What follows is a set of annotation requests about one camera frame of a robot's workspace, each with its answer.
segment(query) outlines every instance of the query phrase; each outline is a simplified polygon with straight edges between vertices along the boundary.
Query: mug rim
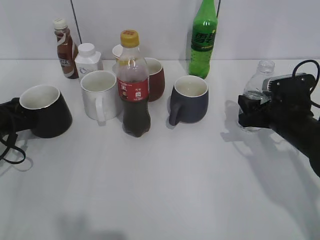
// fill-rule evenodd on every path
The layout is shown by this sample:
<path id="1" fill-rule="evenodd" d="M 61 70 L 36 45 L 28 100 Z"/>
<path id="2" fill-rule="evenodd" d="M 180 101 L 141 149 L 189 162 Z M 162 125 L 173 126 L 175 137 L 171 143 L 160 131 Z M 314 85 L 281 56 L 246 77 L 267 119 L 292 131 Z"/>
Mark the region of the mug rim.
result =
<path id="1" fill-rule="evenodd" d="M 112 86 L 109 87 L 109 88 L 107 88 L 107 89 L 105 89 L 105 90 L 102 90 L 102 91 L 90 91 L 90 90 L 86 89 L 86 88 L 84 87 L 84 85 L 83 85 L 83 81 L 84 81 L 85 79 L 87 79 L 87 76 L 96 74 L 96 73 L 98 73 L 98 72 L 103 72 L 103 73 L 111 74 L 111 75 L 113 76 L 113 78 L 114 78 L 114 83 L 112 84 Z M 89 72 L 87 75 L 85 75 L 85 76 L 81 79 L 81 81 L 80 81 L 80 86 L 81 86 L 81 88 L 82 88 L 84 91 L 86 91 L 86 92 L 88 92 L 88 93 L 99 94 L 99 93 L 104 93 L 104 92 L 106 92 L 106 91 L 109 91 L 110 89 L 112 89 L 112 88 L 116 85 L 116 83 L 117 83 L 117 77 L 116 77 L 116 75 L 114 75 L 112 72 L 110 72 L 110 71 L 105 71 L 105 70 L 98 70 L 98 71 Z"/>
<path id="2" fill-rule="evenodd" d="M 149 76 L 156 75 L 156 74 L 160 73 L 160 72 L 164 69 L 163 64 L 162 64 L 158 59 L 156 59 L 156 58 L 153 58 L 153 57 L 145 57 L 144 59 L 145 59 L 146 62 L 147 62 L 147 59 L 155 60 L 156 62 L 158 62 L 158 63 L 161 65 L 161 68 L 160 68 L 159 71 L 157 71 L 157 72 L 155 72 L 155 73 L 152 73 L 152 74 L 149 74 Z"/>
<path id="3" fill-rule="evenodd" d="M 120 55 L 117 55 L 117 54 L 116 54 L 116 50 L 117 50 L 117 49 L 120 49 L 120 47 L 121 47 L 122 50 L 123 50 L 123 46 L 122 46 L 121 44 L 115 45 L 115 46 L 112 48 L 112 54 L 113 54 L 113 56 L 114 56 L 116 59 L 119 59 L 120 56 L 121 56 L 121 54 L 120 54 Z"/>
<path id="4" fill-rule="evenodd" d="M 48 104 L 48 105 L 46 105 L 46 106 L 43 106 L 43 107 L 37 107 L 37 108 L 30 108 L 30 107 L 26 107 L 24 104 L 22 104 L 22 98 L 23 98 L 23 96 L 25 95 L 25 94 L 27 94 L 29 91 L 31 91 L 31 90 L 33 90 L 33 89 L 35 89 L 35 88 L 38 88 L 38 87 L 52 87 L 52 88 L 55 88 L 57 91 L 58 91 L 58 96 L 50 103 L 50 104 Z M 23 107 L 24 109 L 28 109 L 28 110 L 40 110 L 40 109 L 45 109 L 45 108 L 48 108 L 48 107 L 50 107 L 52 104 L 54 104 L 56 101 L 58 101 L 58 99 L 60 98 L 60 96 L 61 96 L 61 91 L 57 88 L 57 87 L 55 87 L 55 86 L 53 86 L 53 85 L 49 85 L 49 84 L 39 84 L 39 85 L 36 85 L 36 86 L 32 86 L 32 87 L 30 87 L 30 88 L 28 88 L 27 90 L 25 90 L 22 94 L 21 94 L 21 96 L 19 97 L 19 104 L 21 105 L 21 107 Z"/>
<path id="5" fill-rule="evenodd" d="M 180 91 L 178 91 L 178 89 L 176 88 L 176 84 L 178 83 L 178 81 L 181 81 L 181 79 L 184 79 L 184 78 L 194 78 L 194 79 L 198 79 L 198 80 L 201 80 L 202 82 L 204 82 L 205 86 L 206 86 L 206 90 L 204 91 L 204 93 L 202 93 L 201 95 L 197 95 L 197 96 L 188 96 L 188 95 L 185 95 L 183 93 L 181 93 Z M 207 84 L 207 82 L 202 79 L 201 77 L 199 76 L 193 76 L 193 75 L 186 75 L 186 76 L 182 76 L 182 77 L 179 77 L 175 82 L 174 82 L 174 85 L 173 85 L 174 89 L 177 91 L 178 94 L 186 97 L 186 98 L 199 98 L 199 97 L 202 97 L 203 95 L 205 95 L 208 91 L 209 91 L 209 86 Z"/>

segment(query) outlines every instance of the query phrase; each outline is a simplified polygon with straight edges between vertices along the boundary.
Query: cup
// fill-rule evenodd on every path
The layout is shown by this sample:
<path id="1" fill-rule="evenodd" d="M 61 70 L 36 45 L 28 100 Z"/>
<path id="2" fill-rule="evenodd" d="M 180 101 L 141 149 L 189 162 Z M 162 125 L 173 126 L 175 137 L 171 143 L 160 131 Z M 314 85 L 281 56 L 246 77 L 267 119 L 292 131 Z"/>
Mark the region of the cup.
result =
<path id="1" fill-rule="evenodd" d="M 121 44 L 118 44 L 112 49 L 113 57 L 117 62 L 122 54 L 122 51 L 123 51 L 123 47 L 121 46 Z"/>
<path id="2" fill-rule="evenodd" d="M 19 104 L 31 131 L 40 138 L 54 138 L 71 126 L 72 116 L 59 89 L 51 85 L 37 85 L 26 90 Z"/>
<path id="3" fill-rule="evenodd" d="M 174 83 L 170 98 L 169 123 L 196 123 L 207 113 L 209 89 L 205 80 L 197 76 L 183 76 Z"/>
<path id="4" fill-rule="evenodd" d="M 121 110 L 117 78 L 109 71 L 93 71 L 80 82 L 84 111 L 91 119 L 103 123 L 115 118 Z"/>
<path id="5" fill-rule="evenodd" d="M 155 58 L 145 58 L 149 70 L 149 102 L 158 100 L 165 91 L 165 71 Z"/>

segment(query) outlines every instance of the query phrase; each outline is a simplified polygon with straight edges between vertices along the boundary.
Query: green bottle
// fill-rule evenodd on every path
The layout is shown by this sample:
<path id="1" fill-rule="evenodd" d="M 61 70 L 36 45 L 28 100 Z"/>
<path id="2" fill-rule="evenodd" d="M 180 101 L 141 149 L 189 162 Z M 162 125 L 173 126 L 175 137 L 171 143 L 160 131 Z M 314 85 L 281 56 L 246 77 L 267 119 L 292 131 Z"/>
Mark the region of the green bottle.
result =
<path id="1" fill-rule="evenodd" d="M 205 79 L 210 70 L 218 19 L 214 0 L 203 0 L 193 20 L 189 74 Z"/>

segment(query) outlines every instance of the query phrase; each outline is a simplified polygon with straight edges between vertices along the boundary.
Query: white mug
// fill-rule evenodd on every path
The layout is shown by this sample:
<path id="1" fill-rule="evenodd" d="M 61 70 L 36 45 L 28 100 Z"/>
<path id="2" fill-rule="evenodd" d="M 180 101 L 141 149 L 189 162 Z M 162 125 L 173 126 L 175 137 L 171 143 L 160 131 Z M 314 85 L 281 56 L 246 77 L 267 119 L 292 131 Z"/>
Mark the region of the white mug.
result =
<path id="1" fill-rule="evenodd" d="M 80 82 L 84 111 L 89 118 L 103 123 L 121 111 L 117 78 L 109 71 L 93 71 Z"/>

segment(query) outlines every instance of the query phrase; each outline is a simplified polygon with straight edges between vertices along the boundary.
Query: white table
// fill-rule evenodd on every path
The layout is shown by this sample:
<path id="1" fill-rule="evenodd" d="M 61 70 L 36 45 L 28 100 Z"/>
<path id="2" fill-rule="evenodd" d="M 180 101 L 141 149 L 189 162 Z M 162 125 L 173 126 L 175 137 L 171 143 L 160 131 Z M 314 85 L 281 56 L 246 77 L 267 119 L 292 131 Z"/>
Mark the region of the white table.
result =
<path id="1" fill-rule="evenodd" d="M 277 76 L 299 60 L 275 62 Z M 53 139 L 21 132 L 28 160 L 0 163 L 1 240 L 320 239 L 320 178 L 307 158 L 271 130 L 236 126 L 238 94 L 258 61 L 212 61 L 207 115 L 175 128 L 167 103 L 186 63 L 162 63 L 164 95 L 149 104 L 150 131 L 134 138 L 121 117 L 99 127 L 86 116 L 78 80 L 64 78 L 58 61 L 0 61 L 0 103 L 48 83 L 73 116 Z"/>

